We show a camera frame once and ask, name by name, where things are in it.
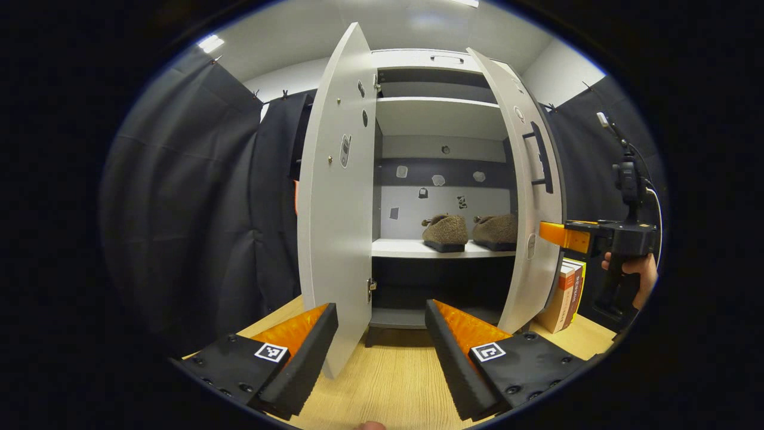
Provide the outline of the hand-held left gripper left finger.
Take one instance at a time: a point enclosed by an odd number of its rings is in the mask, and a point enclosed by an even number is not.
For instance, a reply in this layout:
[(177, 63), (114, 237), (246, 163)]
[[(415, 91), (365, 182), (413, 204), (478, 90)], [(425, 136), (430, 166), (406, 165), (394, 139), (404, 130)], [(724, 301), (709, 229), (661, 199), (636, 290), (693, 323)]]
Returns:
[(226, 334), (172, 364), (233, 402), (290, 420), (301, 413), (338, 329), (326, 303), (251, 337)]

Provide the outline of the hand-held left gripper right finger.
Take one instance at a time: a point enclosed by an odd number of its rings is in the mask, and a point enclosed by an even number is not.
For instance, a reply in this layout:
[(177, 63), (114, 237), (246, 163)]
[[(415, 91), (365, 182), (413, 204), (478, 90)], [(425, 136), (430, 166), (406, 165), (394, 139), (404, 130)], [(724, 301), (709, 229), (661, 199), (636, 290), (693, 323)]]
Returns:
[(562, 384), (586, 362), (537, 332), (508, 334), (440, 300), (426, 302), (425, 322), (464, 421), (521, 407)]

